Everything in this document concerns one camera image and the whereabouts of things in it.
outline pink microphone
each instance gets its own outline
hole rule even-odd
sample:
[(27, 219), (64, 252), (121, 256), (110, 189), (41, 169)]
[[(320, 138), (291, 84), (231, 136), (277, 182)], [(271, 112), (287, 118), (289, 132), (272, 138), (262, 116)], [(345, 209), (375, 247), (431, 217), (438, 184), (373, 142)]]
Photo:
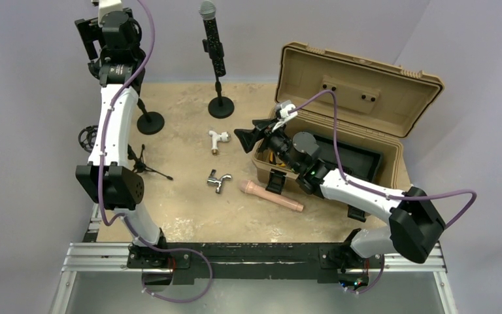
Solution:
[(245, 194), (255, 194), (260, 198), (264, 198), (265, 200), (269, 200), (278, 205), (287, 207), (292, 211), (303, 211), (303, 204), (299, 203), (298, 201), (294, 201), (285, 196), (268, 192), (264, 188), (256, 185), (251, 180), (240, 181), (239, 189), (241, 190), (241, 192), (244, 192)]

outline silver faucet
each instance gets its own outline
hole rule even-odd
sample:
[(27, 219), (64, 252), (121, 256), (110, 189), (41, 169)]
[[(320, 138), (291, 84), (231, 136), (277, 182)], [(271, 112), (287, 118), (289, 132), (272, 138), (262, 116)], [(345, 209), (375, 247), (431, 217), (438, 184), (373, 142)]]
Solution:
[(217, 178), (214, 177), (215, 173), (216, 173), (215, 169), (213, 169), (210, 172), (210, 175), (209, 175), (209, 177), (207, 179), (207, 184), (208, 185), (212, 185), (212, 186), (216, 186), (216, 193), (220, 194), (220, 191), (222, 189), (222, 183), (224, 182), (224, 180), (231, 180), (232, 179), (232, 175), (230, 175), (229, 173), (226, 173), (225, 175), (223, 175), (219, 179), (217, 179)]

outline tan case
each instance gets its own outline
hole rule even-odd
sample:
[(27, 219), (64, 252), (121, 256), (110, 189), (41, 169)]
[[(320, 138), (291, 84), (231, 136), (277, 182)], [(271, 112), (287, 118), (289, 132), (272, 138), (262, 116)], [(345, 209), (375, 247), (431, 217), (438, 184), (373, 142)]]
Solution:
[[(277, 103), (291, 100), (295, 106), (316, 93), (335, 88), (338, 100), (337, 139), (383, 153), (374, 183), (397, 188), (399, 161), (403, 158), (400, 138), (406, 137), (426, 109), (444, 89), (439, 77), (414, 73), (401, 66), (349, 56), (330, 50), (290, 43), (282, 49)], [(270, 117), (275, 116), (274, 109)], [(289, 121), (286, 134), (311, 131), (333, 137), (333, 100), (323, 95)], [(271, 170), (286, 174), (285, 190), (301, 192), (297, 175), (268, 162), (269, 150), (255, 151), (253, 163), (259, 181), (269, 182)], [(345, 156), (341, 156), (345, 166)]]

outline gray floor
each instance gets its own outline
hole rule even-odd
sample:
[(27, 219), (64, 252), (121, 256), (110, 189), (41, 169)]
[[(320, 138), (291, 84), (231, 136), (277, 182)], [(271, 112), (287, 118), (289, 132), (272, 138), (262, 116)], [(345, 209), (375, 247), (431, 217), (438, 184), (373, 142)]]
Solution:
[[(67, 313), (444, 313), (432, 273), (385, 273), (376, 288), (354, 296), (315, 281), (217, 279), (202, 299), (171, 304), (141, 293), (139, 273), (78, 273)], [(187, 298), (206, 285), (168, 287)]]

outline tabletop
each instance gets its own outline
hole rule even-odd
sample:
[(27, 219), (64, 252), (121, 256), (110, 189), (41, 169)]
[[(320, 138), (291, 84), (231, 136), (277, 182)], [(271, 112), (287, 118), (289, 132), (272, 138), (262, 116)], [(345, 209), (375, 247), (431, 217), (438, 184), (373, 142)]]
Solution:
[[(143, 135), (134, 110), (129, 144), (139, 154), (145, 144), (144, 159), (149, 167), (174, 178), (169, 181), (156, 173), (143, 173), (144, 202), (153, 221), (170, 242), (334, 242), (344, 240), (355, 228), (375, 228), (383, 222), (368, 217), (365, 223), (347, 217), (347, 206), (291, 192), (282, 195), (305, 205), (302, 212), (243, 194), (241, 180), (257, 180), (251, 154), (245, 154), (233, 136), (237, 128), (251, 129), (251, 120), (268, 118), (275, 104), (276, 84), (223, 84), (223, 93), (233, 100), (234, 113), (225, 119), (209, 115), (207, 105), (216, 96), (211, 83), (144, 84), (141, 99), (148, 111), (165, 118), (157, 134)], [(228, 131), (232, 139), (219, 143), (220, 154), (211, 154), (209, 130)], [(403, 160), (396, 188), (408, 190), (409, 177)], [(232, 181), (223, 184), (221, 194), (207, 185), (212, 169), (216, 176), (226, 173)], [(131, 241), (126, 227), (117, 222), (101, 225), (98, 241)]]

